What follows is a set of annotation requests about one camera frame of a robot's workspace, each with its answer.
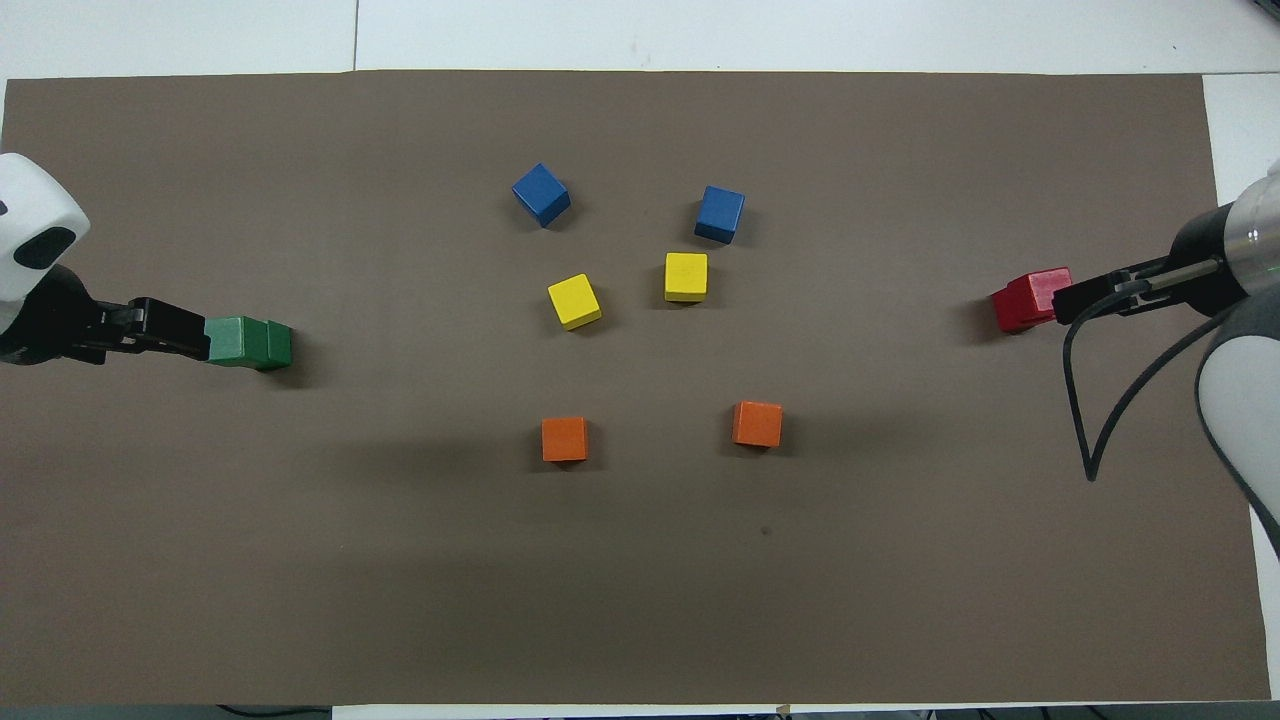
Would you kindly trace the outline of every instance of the table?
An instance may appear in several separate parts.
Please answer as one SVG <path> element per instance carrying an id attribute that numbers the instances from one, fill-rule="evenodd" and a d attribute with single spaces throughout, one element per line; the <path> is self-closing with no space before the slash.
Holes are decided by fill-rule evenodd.
<path id="1" fill-rule="evenodd" d="M 14 32 L 23 41 L 6 42 L 0 49 L 4 53 L 0 67 L 9 77 L 335 72 L 352 67 L 669 69 L 714 65 L 1050 73 L 1277 69 L 1275 27 L 1254 15 L 1254 9 L 1247 4 L 1215 8 L 1213 12 L 1193 4 L 1166 5 L 1157 14 L 1117 14 L 1103 5 L 1078 10 L 1079 15 L 1071 15 L 1071 10 L 1051 10 L 1065 14 L 1050 18 L 1029 18 L 1014 4 L 993 3 L 984 15 L 966 6 L 964 13 L 969 18 L 977 14 L 980 23 L 965 23 L 966 18 L 957 12 L 911 15 L 911 10 L 901 10 L 906 15 L 882 10 L 878 17 L 883 19 L 877 20 L 876 13 L 869 10 L 861 17 L 837 5 L 819 5 L 792 20 L 796 26 L 783 26 L 847 29 L 846 33 L 818 33 L 817 37 L 826 42 L 818 44 L 817 51 L 812 50 L 814 33 L 808 33 L 803 45 L 777 41 L 786 33 L 778 32 L 777 18 L 768 17 L 735 17 L 735 32 L 726 33 L 733 41 L 717 44 L 709 51 L 699 50 L 689 41 L 689 35 L 669 32 L 672 8 L 663 4 L 644 10 L 630 4 L 598 5 L 590 12 L 554 3 L 540 5 L 535 12 L 517 12 L 503 4 L 467 12 L 448 6 L 422 10 L 369 0 L 358 6 L 351 3 L 275 4 L 247 8 L 239 17 L 253 18 L 253 22 L 237 23 L 229 20 L 237 15 L 227 12 L 227 5 L 212 10 L 211 5 L 200 3 L 173 5 L 172 10 L 159 14 L 151 12 L 146 19 L 125 12 L 123 4 L 95 4 L 93 12 L 87 5 L 59 12 L 47 4 L 12 3 L 0 9 L 5 13 L 0 19 L 3 27 L 14 28 L 6 32 Z M 703 27 L 727 12 L 717 4 L 700 5 L 685 15 L 687 24 L 678 27 Z M 991 18 L 1002 22 L 992 26 Z M 357 23 L 358 32 L 353 32 Z M 995 32 L 978 29 L 978 24 L 995 28 Z M 536 32 L 550 27 L 577 28 L 579 33 L 573 42 L 539 40 L 554 37 L 549 32 Z M 1068 44 L 1061 38 L 1071 33 L 1059 32 L 1064 27 L 1080 31 L 1075 36 L 1084 33 L 1096 46 Z M 1213 35 L 1221 38 L 1220 44 L 1203 40 L 1206 27 L 1219 28 Z M 479 37 L 475 35 L 477 28 L 484 28 Z M 928 40 L 906 42 L 901 35 L 895 35 L 905 32 L 901 28 L 911 28 L 913 38 Z M 131 37 L 140 31 L 151 41 L 129 44 L 124 53 L 114 42 L 101 42 L 101 38 Z M 32 40 L 65 33 L 73 40 L 99 38 L 99 42 L 63 44 L 77 51 L 54 58 L 44 50 L 49 44 Z M 410 37 L 397 33 L 410 33 Z M 415 42 L 419 37 L 426 41 Z M 1117 37 L 1128 42 L 1115 42 Z M 850 38 L 882 38 L 882 42 L 849 42 Z M 1169 50 L 1164 49 L 1165 40 L 1170 40 Z M 1262 118 L 1277 117 L 1274 102 L 1280 92 L 1276 92 L 1274 76 L 1213 76 L 1206 78 L 1204 87 L 1219 200 L 1225 202 L 1265 172 L 1267 154 L 1274 152 L 1271 149 L 1277 145 L 1280 132 L 1261 123 Z M 1271 111 L 1266 110 L 1268 102 Z M 1261 547 L 1260 578 L 1263 603 L 1268 607 L 1274 603 L 1268 598 L 1274 596 L 1267 583 L 1275 577 L 1275 564 L 1265 542 Z"/>

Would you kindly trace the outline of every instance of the brown mat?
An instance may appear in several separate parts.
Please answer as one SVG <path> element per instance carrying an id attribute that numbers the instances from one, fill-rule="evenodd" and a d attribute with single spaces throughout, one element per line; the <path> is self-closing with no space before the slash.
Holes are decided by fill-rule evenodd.
<path id="1" fill-rule="evenodd" d="M 300 329 L 276 374 L 0 368 L 0 698 L 1267 694 L 1196 354 L 1084 482 L 1062 328 L 986 296 L 1213 206 L 1196 77 L 417 72 L 13 82 L 96 297 Z M 545 161 L 573 208 L 509 186 Z M 707 183 L 732 246 L 691 236 Z M 662 301 L 671 250 L 710 299 Z M 556 324 L 585 272 L 604 319 Z M 1091 428 L 1197 316 L 1082 333 Z M 744 398 L 783 446 L 728 442 Z M 593 457 L 539 460 L 585 415 Z"/>

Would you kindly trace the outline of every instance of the blue block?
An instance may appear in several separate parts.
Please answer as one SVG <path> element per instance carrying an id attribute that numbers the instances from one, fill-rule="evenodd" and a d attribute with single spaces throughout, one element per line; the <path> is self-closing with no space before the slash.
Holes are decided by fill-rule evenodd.
<path id="1" fill-rule="evenodd" d="M 538 219 L 538 224 L 547 227 L 561 213 L 568 209 L 568 188 L 556 179 L 556 176 L 547 169 L 547 165 L 538 163 L 532 170 L 511 186 L 516 193 L 516 200 L 529 210 L 529 214 Z"/>
<path id="2" fill-rule="evenodd" d="M 694 225 L 694 234 L 723 242 L 733 242 L 733 233 L 737 232 L 737 219 L 742 217 L 742 204 L 746 196 L 741 192 L 707 186 L 703 192 L 703 208 L 698 211 L 698 224 Z"/>

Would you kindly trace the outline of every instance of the orange block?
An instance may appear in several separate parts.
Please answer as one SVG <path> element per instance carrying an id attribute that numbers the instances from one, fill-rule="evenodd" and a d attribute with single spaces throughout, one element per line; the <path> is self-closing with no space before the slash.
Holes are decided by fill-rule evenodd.
<path id="1" fill-rule="evenodd" d="M 543 420 L 543 460 L 564 462 L 586 460 L 586 419 L 547 418 Z"/>
<path id="2" fill-rule="evenodd" d="M 782 443 L 782 406 L 744 400 L 733 406 L 733 442 L 756 447 Z"/>

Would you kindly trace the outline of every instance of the black cable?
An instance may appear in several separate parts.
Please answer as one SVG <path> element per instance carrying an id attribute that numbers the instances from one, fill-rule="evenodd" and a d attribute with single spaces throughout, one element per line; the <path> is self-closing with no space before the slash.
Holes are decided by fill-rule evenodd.
<path id="1" fill-rule="evenodd" d="M 1231 310 L 1235 309 L 1233 305 L 1217 315 L 1213 315 L 1213 318 L 1183 336 L 1183 338 L 1170 346 L 1169 350 L 1164 351 L 1158 357 L 1152 360 L 1151 365 L 1147 365 L 1147 369 L 1129 384 L 1129 387 L 1124 391 L 1124 395 L 1120 396 L 1120 400 L 1116 401 L 1115 407 L 1111 409 L 1111 414 L 1107 415 L 1106 423 L 1102 424 L 1102 432 L 1098 433 L 1098 439 L 1091 451 L 1089 441 L 1084 436 L 1084 419 L 1080 416 L 1080 400 L 1075 391 L 1075 374 L 1071 370 L 1071 345 L 1075 341 L 1075 334 L 1080 332 L 1084 323 L 1093 319 L 1103 310 L 1108 310 L 1117 302 L 1123 302 L 1134 295 L 1146 292 L 1149 288 L 1151 283 L 1147 281 L 1132 281 L 1123 283 L 1116 292 L 1103 297 L 1087 307 L 1084 313 L 1080 313 L 1075 322 L 1071 323 L 1071 328 L 1066 331 L 1066 338 L 1062 340 L 1062 375 L 1066 380 L 1066 398 L 1071 405 L 1071 423 L 1075 425 L 1075 439 L 1080 445 L 1080 461 L 1084 465 L 1084 479 L 1091 483 L 1098 478 L 1098 468 L 1102 465 L 1102 452 L 1107 448 L 1107 441 L 1111 439 L 1111 433 L 1115 432 L 1116 424 L 1120 423 L 1120 416 L 1124 415 L 1124 411 L 1129 407 L 1129 404 L 1133 402 L 1133 398 L 1138 396 L 1148 382 L 1151 382 L 1151 378 L 1153 378 L 1156 373 L 1162 370 L 1165 365 L 1167 365 L 1181 351 L 1194 345 L 1196 341 L 1213 332 L 1226 320 L 1226 318 L 1231 314 Z"/>
<path id="2" fill-rule="evenodd" d="M 232 707 L 229 705 L 219 705 L 216 707 L 225 710 L 232 715 L 239 715 L 241 717 L 288 717 L 289 715 L 310 715 L 312 712 L 329 715 L 332 711 L 329 707 L 287 707 L 284 710 L 265 710 L 262 712 L 253 712 L 252 710 L 239 710 L 238 707 Z"/>

